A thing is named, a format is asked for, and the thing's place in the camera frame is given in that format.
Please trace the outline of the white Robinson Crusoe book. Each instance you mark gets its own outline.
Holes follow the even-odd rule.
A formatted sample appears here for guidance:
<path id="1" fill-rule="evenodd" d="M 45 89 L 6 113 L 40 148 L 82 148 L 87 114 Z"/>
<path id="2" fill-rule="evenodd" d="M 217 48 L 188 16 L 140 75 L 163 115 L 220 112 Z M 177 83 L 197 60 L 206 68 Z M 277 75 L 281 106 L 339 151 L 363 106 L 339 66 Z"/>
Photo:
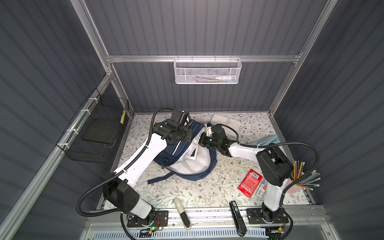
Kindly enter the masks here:
<path id="1" fill-rule="evenodd" d="M 239 132 L 240 127 L 242 126 L 241 122 L 228 117 L 224 117 L 222 115 L 218 115 L 218 114 L 215 114 L 213 116 L 213 118 L 211 119 L 211 124 L 212 125 L 224 124 L 234 129 L 236 132 Z"/>

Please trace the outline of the navy blue student backpack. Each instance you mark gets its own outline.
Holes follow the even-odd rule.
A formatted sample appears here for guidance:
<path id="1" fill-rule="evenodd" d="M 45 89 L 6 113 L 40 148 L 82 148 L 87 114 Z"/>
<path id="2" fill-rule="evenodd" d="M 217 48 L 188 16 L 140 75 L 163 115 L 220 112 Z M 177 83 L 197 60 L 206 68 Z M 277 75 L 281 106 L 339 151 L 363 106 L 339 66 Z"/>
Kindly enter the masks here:
<path id="1" fill-rule="evenodd" d="M 148 180 L 148 184 L 165 181 L 173 175 L 189 181 L 198 181 L 214 170 L 218 163 L 216 150 L 199 146 L 200 137 L 206 132 L 204 124 L 192 120 L 190 128 L 192 142 L 171 143 L 154 158 L 154 162 L 167 169 L 169 173 Z"/>

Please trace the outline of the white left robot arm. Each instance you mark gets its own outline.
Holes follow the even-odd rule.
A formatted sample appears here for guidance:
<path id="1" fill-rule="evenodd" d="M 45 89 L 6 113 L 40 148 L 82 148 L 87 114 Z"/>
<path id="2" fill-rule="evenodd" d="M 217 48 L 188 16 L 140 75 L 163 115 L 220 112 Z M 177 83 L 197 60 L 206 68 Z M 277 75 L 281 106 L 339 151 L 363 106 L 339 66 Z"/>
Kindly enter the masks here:
<path id="1" fill-rule="evenodd" d="M 174 124 L 169 119 L 155 124 L 149 137 L 141 147 L 105 178 L 116 177 L 103 185 L 103 196 L 117 211 L 142 219 L 146 225 L 155 218 L 155 208 L 146 202 L 136 190 L 137 181 L 148 165 L 157 160 L 169 166 L 177 162 L 183 154 L 190 155 L 196 147 L 200 131 L 204 126 L 194 120 L 187 124 Z"/>

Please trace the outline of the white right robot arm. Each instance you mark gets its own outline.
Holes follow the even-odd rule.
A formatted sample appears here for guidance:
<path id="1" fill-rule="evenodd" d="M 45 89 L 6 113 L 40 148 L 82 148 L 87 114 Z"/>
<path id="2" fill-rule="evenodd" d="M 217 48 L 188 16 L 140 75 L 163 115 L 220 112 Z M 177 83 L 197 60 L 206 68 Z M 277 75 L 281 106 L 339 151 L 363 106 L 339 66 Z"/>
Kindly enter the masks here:
<path id="1" fill-rule="evenodd" d="M 222 155 L 233 158 L 243 158 L 257 162 L 267 181 L 266 198 L 263 208 L 265 211 L 277 212 L 283 205 L 284 189 L 293 170 L 293 164 L 280 149 L 289 143 L 270 144 L 267 146 L 250 145 L 222 138 L 208 137 L 205 133 L 200 138 L 202 147 L 215 149 Z"/>

